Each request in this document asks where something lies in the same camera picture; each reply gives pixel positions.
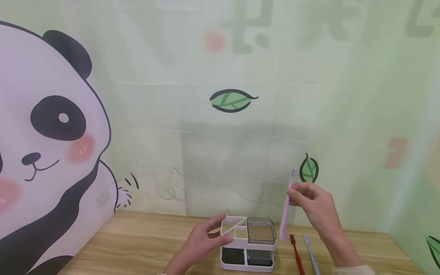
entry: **panda mouth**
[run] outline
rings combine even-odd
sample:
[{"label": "panda mouth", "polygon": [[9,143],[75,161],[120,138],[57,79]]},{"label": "panda mouth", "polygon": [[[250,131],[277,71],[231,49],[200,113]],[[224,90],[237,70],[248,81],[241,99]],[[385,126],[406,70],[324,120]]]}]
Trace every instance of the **panda mouth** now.
[{"label": "panda mouth", "polygon": [[33,163],[32,166],[33,166],[34,171],[33,171],[32,178],[31,179],[25,179],[25,181],[33,181],[33,179],[35,179],[35,176],[37,175],[37,171],[44,171],[44,170],[47,170],[49,168],[52,168],[58,162],[59,162],[59,160],[55,161],[55,163],[49,165],[48,167],[42,168],[42,169],[38,169],[37,166],[35,165],[35,163]]}]

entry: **toothbrush handle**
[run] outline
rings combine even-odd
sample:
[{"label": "toothbrush handle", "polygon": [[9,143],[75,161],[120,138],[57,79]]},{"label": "toothbrush handle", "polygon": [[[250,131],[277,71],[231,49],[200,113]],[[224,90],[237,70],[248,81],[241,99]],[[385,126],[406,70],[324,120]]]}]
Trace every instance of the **toothbrush handle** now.
[{"label": "toothbrush handle", "polygon": [[307,245],[308,254],[310,256],[310,260],[312,261],[313,269],[315,270],[315,275],[321,275],[319,272],[318,265],[316,264],[315,257],[312,254],[312,250],[310,249],[310,246]]},{"label": "toothbrush handle", "polygon": [[[290,177],[289,188],[292,187],[293,178]],[[286,196],[286,202],[284,204],[284,212],[282,213],[281,226],[280,226],[280,239],[284,241],[284,237],[286,236],[286,227],[287,227],[287,217],[289,216],[289,205],[290,198],[289,195]]]},{"label": "toothbrush handle", "polygon": [[304,268],[302,267],[301,258],[298,254],[296,245],[293,245],[293,249],[295,249],[295,260],[297,261],[298,269],[300,271],[300,275],[305,275]]}]

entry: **panda nose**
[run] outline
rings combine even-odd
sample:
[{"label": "panda nose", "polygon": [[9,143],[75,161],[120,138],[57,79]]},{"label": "panda nose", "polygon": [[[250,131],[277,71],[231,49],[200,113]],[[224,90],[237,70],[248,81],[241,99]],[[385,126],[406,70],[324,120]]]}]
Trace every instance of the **panda nose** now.
[{"label": "panda nose", "polygon": [[41,158],[40,153],[30,153],[22,158],[23,165],[31,165],[37,162]]}]

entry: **person's left hand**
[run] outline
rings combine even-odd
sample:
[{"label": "person's left hand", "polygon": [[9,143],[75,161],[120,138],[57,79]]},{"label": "person's left hand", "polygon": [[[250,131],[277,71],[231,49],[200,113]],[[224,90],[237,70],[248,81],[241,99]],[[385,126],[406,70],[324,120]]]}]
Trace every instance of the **person's left hand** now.
[{"label": "person's left hand", "polygon": [[180,251],[168,263],[164,273],[167,275],[184,274],[192,265],[203,259],[213,249],[231,243],[234,238],[229,235],[221,236],[220,231],[210,233],[210,231],[221,226],[221,221],[225,217],[226,214],[221,214],[196,224]]}]

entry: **sleeve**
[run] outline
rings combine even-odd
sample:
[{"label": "sleeve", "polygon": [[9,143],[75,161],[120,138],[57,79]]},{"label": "sleeve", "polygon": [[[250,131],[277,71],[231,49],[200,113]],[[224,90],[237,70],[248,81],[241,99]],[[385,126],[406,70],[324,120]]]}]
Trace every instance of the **sleeve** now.
[{"label": "sleeve", "polygon": [[356,266],[352,268],[335,268],[333,275],[374,275],[373,270],[367,265]]}]

